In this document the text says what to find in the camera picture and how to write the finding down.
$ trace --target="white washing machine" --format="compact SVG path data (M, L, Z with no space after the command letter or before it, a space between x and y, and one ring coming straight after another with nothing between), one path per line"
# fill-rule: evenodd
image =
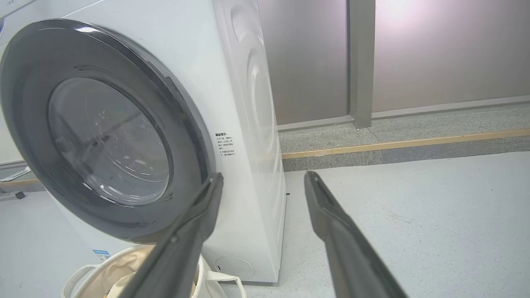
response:
M7 126L94 252L156 242L221 172L203 256L277 281L286 191L256 0L0 7Z

